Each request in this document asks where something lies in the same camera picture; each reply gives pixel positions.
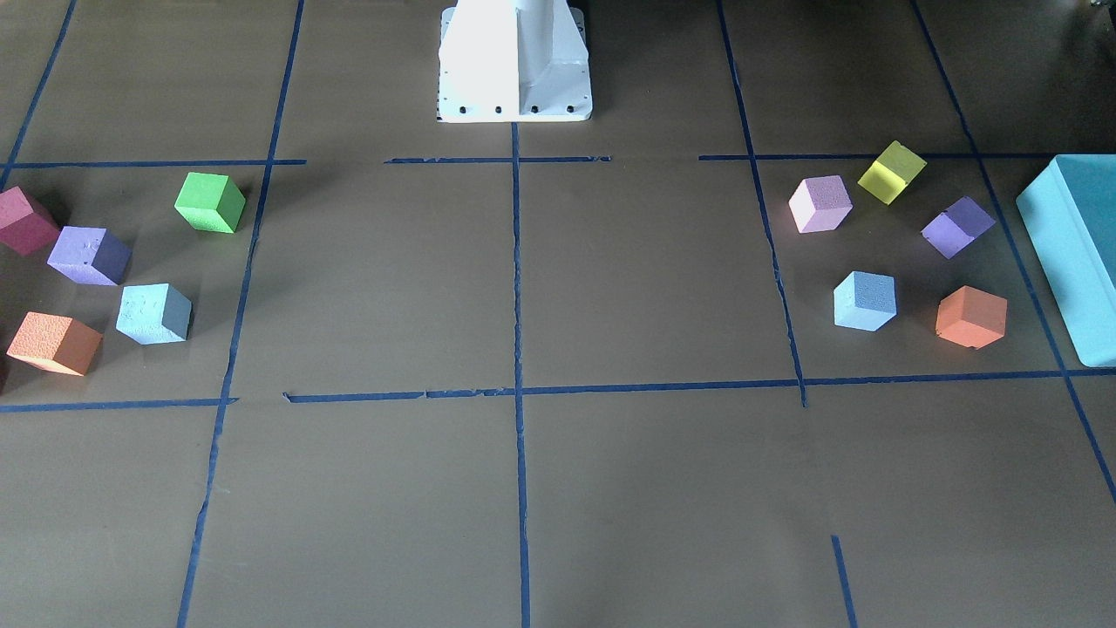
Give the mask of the light blue foam block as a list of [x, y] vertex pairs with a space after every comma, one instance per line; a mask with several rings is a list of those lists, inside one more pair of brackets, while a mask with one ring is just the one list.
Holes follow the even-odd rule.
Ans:
[[834, 287], [834, 323], [875, 332], [898, 311], [895, 278], [852, 271]]
[[193, 305], [170, 283], [126, 286], [115, 329], [140, 345], [187, 341]]

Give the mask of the pink foam block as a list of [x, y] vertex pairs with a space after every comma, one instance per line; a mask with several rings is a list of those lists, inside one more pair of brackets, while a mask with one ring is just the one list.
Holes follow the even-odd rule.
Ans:
[[788, 204], [799, 234], [839, 228], [854, 206], [844, 180], [836, 174], [802, 178]]

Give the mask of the green foam block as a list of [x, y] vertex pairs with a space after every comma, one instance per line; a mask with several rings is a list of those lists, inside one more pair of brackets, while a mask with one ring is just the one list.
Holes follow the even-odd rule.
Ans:
[[230, 176], [187, 172], [173, 207], [196, 230], [232, 234], [246, 199]]

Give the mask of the yellow foam block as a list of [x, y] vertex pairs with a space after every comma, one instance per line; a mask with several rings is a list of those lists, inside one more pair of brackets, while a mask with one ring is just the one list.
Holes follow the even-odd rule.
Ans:
[[873, 160], [862, 178], [858, 178], [858, 186], [868, 191], [874, 199], [889, 204], [908, 189], [913, 178], [925, 167], [926, 160], [901, 142], [893, 141]]

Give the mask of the purple foam block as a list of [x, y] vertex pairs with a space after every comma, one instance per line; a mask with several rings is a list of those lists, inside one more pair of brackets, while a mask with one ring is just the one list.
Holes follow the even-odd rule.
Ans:
[[131, 254], [129, 248], [108, 229], [66, 226], [47, 263], [74, 283], [121, 286]]
[[945, 259], [952, 259], [971, 245], [995, 220], [971, 196], [961, 196], [933, 218], [921, 235]]

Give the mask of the orange foam block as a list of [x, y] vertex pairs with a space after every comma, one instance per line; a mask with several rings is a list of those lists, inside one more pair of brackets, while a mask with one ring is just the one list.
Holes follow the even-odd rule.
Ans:
[[962, 286], [937, 306], [936, 336], [964, 347], [981, 349], [1004, 337], [1008, 299]]
[[44, 371], [85, 375], [103, 335], [73, 317], [28, 311], [7, 355]]

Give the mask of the crimson foam block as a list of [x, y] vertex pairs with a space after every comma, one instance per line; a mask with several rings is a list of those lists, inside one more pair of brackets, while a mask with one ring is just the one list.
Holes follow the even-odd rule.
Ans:
[[52, 247], [60, 235], [60, 228], [51, 212], [20, 187], [3, 191], [1, 195], [1, 242], [20, 257]]

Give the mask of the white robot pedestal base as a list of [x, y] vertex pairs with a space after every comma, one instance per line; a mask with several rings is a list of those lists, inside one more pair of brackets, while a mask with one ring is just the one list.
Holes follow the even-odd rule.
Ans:
[[439, 122], [569, 123], [593, 112], [581, 9], [566, 1], [459, 1], [442, 11]]

